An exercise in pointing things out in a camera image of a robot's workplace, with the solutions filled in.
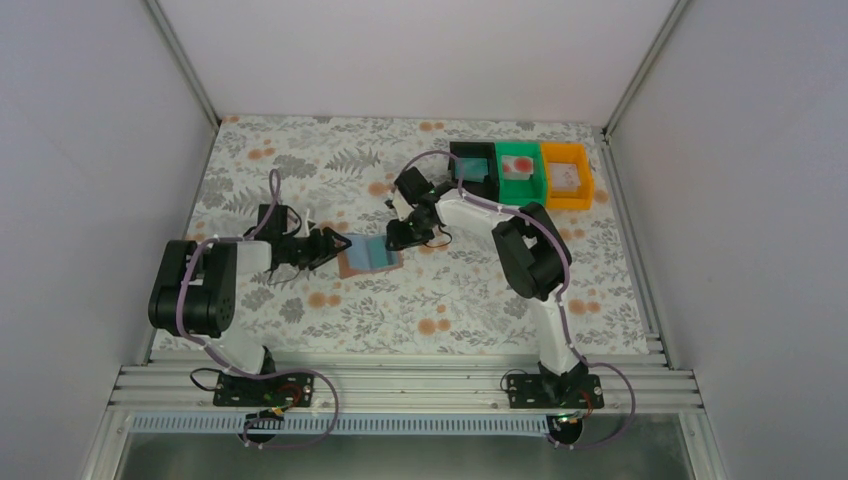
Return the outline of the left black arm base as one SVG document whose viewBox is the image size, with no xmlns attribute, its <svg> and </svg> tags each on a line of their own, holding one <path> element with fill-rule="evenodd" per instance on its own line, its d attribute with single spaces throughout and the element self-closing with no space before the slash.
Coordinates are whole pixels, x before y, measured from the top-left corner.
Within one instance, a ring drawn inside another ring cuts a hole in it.
<svg viewBox="0 0 848 480">
<path fill-rule="evenodd" d="M 258 413 L 247 414 L 237 436 L 247 444 L 265 444 L 275 434 L 244 432 L 244 427 L 255 419 L 265 419 L 255 429 L 269 431 L 284 420 L 286 411 L 293 407 L 309 407 L 315 387 L 315 375 L 294 372 L 265 380 L 224 373 L 221 369 L 202 367 L 189 373 L 189 380 L 198 389 L 213 394 L 213 404 L 218 407 L 260 407 Z"/>
</svg>

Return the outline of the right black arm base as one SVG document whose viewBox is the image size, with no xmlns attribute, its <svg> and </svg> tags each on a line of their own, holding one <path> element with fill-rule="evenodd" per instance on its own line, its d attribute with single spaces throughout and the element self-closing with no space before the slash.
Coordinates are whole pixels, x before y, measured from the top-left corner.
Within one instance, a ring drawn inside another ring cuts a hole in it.
<svg viewBox="0 0 848 480">
<path fill-rule="evenodd" d="M 584 430 L 585 419 L 605 406 L 600 377 L 591 374 L 582 360 L 563 374 L 537 364 L 538 372 L 507 370 L 499 388 L 507 395 L 510 409 L 574 410 L 546 416 L 547 436 L 555 446 L 574 447 Z"/>
</svg>

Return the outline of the teal credit card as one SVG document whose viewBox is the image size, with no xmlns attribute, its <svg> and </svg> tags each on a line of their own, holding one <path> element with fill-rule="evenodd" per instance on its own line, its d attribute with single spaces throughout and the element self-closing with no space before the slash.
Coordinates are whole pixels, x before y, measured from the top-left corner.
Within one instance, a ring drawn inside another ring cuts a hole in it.
<svg viewBox="0 0 848 480">
<path fill-rule="evenodd" d="M 364 245 L 370 269 L 378 270 L 392 265 L 392 253 L 385 248 L 384 236 L 368 237 L 365 239 Z"/>
<path fill-rule="evenodd" d="M 456 176 L 462 176 L 466 182 L 482 183 L 489 175 L 489 162 L 486 158 L 463 158 L 455 163 Z"/>
</svg>

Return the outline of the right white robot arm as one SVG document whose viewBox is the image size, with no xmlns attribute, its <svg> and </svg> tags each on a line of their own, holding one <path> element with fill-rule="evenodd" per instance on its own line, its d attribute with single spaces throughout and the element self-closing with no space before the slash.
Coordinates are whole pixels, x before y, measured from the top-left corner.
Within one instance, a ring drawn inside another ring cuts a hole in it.
<svg viewBox="0 0 848 480">
<path fill-rule="evenodd" d="M 571 254 L 542 205 L 503 205 L 476 196 L 456 183 L 438 186 L 410 167 L 394 181 L 388 205 L 397 218 L 387 225 L 386 248 L 424 245 L 441 227 L 465 229 L 493 242 L 511 290 L 529 302 L 539 339 L 542 379 L 565 390 L 588 374 L 569 332 L 565 296 Z"/>
</svg>

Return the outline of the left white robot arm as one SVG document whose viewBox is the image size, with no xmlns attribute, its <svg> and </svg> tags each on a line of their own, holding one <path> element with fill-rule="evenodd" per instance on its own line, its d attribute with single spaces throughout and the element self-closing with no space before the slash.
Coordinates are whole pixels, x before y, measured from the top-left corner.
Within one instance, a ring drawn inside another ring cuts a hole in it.
<svg viewBox="0 0 848 480">
<path fill-rule="evenodd" d="M 148 320 L 200 347 L 230 376 L 271 379 L 276 374 L 270 352 L 234 320 L 239 277 L 274 273 L 282 265 L 312 271 L 351 245 L 330 227 L 309 225 L 286 205 L 263 204 L 257 224 L 240 237 L 166 244 Z"/>
</svg>

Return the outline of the orange leather card holder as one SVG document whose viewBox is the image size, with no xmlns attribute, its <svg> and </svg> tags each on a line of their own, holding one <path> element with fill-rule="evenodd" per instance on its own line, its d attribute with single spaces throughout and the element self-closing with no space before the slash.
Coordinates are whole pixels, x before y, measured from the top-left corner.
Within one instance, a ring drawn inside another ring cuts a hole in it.
<svg viewBox="0 0 848 480">
<path fill-rule="evenodd" d="M 401 253 L 386 248 L 385 234 L 350 234 L 347 238 L 351 245 L 337 257 L 339 276 L 342 279 L 384 273 L 403 266 Z"/>
</svg>

